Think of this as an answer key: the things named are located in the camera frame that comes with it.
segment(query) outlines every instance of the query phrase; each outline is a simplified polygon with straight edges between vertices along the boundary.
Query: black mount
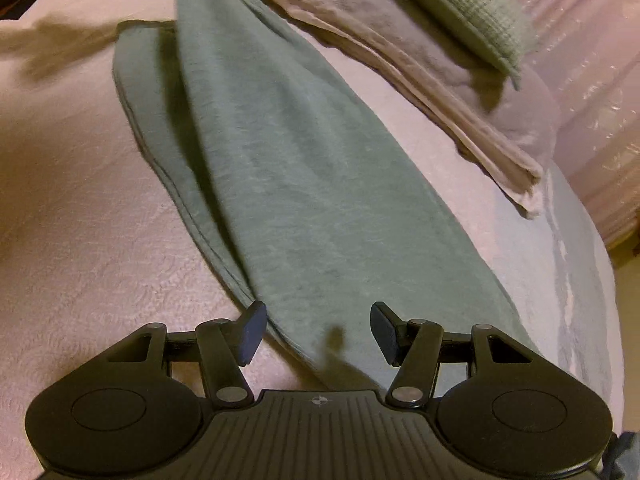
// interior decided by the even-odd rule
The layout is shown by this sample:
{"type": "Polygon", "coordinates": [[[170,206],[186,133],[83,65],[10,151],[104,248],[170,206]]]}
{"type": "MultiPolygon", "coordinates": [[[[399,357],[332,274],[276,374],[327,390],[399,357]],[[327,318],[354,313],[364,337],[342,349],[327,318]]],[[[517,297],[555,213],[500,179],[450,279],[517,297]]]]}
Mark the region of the black mount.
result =
{"type": "Polygon", "coordinates": [[[371,307],[370,328],[387,362],[399,367],[385,402],[373,392],[268,391],[255,400],[240,367],[266,323],[266,307],[256,301],[235,322],[215,319],[194,332],[167,333],[161,323],[136,330],[31,403],[26,432],[43,466],[68,475],[52,478],[146,480],[201,478],[189,471],[202,462],[212,471],[207,479],[226,478],[235,467],[247,471],[239,478],[280,480],[288,477],[261,476],[259,464],[276,471],[317,460],[328,468],[324,479],[353,460],[385,471],[380,479],[400,478],[403,469],[421,479],[430,477],[422,462],[429,456],[456,471],[451,478],[552,479],[586,473],[609,441],[612,421],[600,397],[497,328],[447,333],[428,320],[404,321],[382,302],[371,307]],[[206,397],[171,378],[171,363],[180,361],[199,363],[206,397]],[[468,378],[434,399],[440,363],[466,363],[468,378]],[[290,439],[319,440],[290,448],[290,439]],[[344,454],[350,440],[361,442],[354,450],[363,455],[344,454]],[[265,446],[280,449],[276,462],[256,451],[265,446]],[[217,462],[207,465],[213,449],[219,473],[217,462]],[[398,456],[412,453],[417,462],[398,465],[398,456]]]}

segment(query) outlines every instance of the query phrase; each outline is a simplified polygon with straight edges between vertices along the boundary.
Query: folded towel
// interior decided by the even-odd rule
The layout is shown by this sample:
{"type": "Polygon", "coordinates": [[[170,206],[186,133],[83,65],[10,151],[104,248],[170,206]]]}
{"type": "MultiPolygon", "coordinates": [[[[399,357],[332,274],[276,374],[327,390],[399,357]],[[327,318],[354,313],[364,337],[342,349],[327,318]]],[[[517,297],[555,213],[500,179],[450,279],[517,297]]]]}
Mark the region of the folded towel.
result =
{"type": "MultiPolygon", "coordinates": [[[[114,77],[142,151],[239,303],[328,386],[386,388],[385,301],[532,347],[455,216],[322,55],[260,0],[177,0],[124,27],[114,77]]],[[[446,388],[457,371],[441,377],[446,388]]]]}

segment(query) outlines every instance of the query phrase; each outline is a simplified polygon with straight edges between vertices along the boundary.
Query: green towel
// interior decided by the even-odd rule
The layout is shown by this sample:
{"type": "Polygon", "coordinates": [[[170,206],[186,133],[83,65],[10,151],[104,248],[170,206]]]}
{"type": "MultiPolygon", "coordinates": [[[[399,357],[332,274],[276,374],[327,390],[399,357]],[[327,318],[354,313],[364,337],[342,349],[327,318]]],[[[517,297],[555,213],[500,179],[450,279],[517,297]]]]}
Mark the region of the green towel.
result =
{"type": "Polygon", "coordinates": [[[516,0],[415,0],[452,35],[520,88],[520,64],[536,33],[516,0]]]}
{"type": "Polygon", "coordinates": [[[122,28],[120,99],[211,267],[244,306],[267,304],[320,380],[389,386],[375,301],[532,346],[451,211],[313,46],[260,0],[177,7],[175,23],[122,28]]]}

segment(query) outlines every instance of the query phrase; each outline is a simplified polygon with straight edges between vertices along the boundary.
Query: pink curtain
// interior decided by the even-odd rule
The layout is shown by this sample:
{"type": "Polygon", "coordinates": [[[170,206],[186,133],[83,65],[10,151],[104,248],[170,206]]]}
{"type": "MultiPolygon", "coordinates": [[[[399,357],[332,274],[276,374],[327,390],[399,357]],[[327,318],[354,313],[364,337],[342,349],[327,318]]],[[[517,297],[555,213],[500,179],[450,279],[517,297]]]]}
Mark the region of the pink curtain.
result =
{"type": "Polygon", "coordinates": [[[638,228],[640,0],[519,0],[538,32],[531,63],[562,126],[556,164],[608,246],[638,228]]]}

